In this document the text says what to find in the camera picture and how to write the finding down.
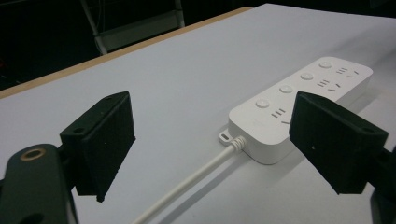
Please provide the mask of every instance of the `wooden table edge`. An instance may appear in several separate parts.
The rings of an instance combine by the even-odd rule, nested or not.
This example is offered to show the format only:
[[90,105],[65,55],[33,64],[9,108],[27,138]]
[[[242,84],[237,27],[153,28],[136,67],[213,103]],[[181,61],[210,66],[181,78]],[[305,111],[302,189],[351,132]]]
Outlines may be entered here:
[[217,17],[213,17],[213,18],[205,20],[205,21],[197,22],[195,24],[183,27],[181,29],[172,31],[170,33],[166,33],[164,35],[159,35],[159,36],[153,37],[151,39],[148,39],[148,40],[145,40],[143,42],[137,43],[137,44],[132,45],[130,47],[126,47],[124,49],[120,49],[120,50],[111,52],[109,54],[103,55],[103,56],[98,57],[98,58],[94,58],[94,59],[89,60],[87,62],[79,63],[79,64],[76,64],[74,66],[65,68],[64,70],[61,70],[61,71],[46,75],[44,77],[40,77],[40,78],[31,80],[31,81],[22,83],[22,84],[20,84],[18,86],[14,86],[14,87],[5,89],[3,91],[0,91],[0,99],[6,98],[6,97],[8,97],[10,95],[13,95],[13,94],[16,94],[16,93],[19,93],[19,92],[22,92],[22,91],[30,90],[30,89],[32,89],[34,87],[49,83],[51,81],[60,79],[62,77],[67,77],[69,75],[75,74],[76,72],[79,72],[79,71],[85,70],[87,68],[96,66],[97,64],[105,63],[105,62],[110,61],[112,59],[118,58],[118,57],[120,57],[120,56],[122,56],[124,54],[133,52],[133,51],[138,50],[138,49],[142,49],[144,47],[147,47],[149,45],[158,43],[160,41],[163,41],[165,39],[171,38],[173,36],[187,33],[189,31],[195,30],[197,28],[206,26],[206,25],[208,25],[210,23],[224,20],[226,18],[229,18],[231,16],[237,15],[237,14],[242,13],[244,11],[248,11],[250,9],[251,9],[251,7],[240,7],[238,9],[236,9],[236,10],[221,14],[221,15],[219,15]]

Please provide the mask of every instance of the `power strip switch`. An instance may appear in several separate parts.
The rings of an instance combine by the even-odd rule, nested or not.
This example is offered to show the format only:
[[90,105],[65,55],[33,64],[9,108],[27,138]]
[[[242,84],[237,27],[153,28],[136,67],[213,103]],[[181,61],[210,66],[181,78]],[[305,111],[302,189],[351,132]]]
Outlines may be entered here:
[[361,64],[320,58],[231,110],[228,129],[219,134],[219,140],[227,146],[236,136],[244,136],[244,151],[253,160],[277,163],[296,148],[289,140],[289,127],[298,91],[347,106],[364,93],[372,73]]

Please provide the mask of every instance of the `white table surface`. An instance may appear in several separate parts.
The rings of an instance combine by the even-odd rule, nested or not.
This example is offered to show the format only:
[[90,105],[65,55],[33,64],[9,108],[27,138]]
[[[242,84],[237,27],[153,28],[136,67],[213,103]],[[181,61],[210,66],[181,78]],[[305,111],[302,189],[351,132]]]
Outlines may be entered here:
[[[7,159],[59,133],[99,99],[132,96],[136,142],[105,201],[74,198],[81,224],[130,223],[223,146],[229,111],[317,58],[374,70],[350,109],[396,145],[396,20],[264,5],[0,100],[0,176]],[[372,223],[362,195],[336,195],[294,150],[276,165],[241,153],[152,223]]]

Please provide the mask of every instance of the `power cord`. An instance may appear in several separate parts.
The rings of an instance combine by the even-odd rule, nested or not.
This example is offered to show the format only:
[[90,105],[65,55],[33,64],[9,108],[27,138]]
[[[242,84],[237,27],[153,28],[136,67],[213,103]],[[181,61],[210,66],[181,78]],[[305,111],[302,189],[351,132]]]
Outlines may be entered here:
[[165,194],[159,201],[146,210],[140,217],[138,217],[133,224],[143,224],[154,218],[167,205],[176,200],[188,189],[193,187],[196,183],[209,175],[212,171],[218,168],[221,164],[231,158],[234,153],[239,153],[247,145],[247,140],[243,136],[236,137],[228,147],[226,147],[217,157],[206,165],[201,167],[195,173],[184,179],[175,188]]

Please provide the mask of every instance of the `white power strip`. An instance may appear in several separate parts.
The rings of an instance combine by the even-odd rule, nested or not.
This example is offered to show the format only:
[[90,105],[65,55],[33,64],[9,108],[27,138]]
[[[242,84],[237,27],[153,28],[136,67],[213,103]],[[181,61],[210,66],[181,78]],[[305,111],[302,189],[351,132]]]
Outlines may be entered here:
[[324,57],[234,108],[228,129],[219,134],[228,146],[237,136],[247,139],[244,151],[255,161],[274,164],[296,147],[289,140],[297,91],[324,96],[347,106],[361,96],[373,70],[334,57]]

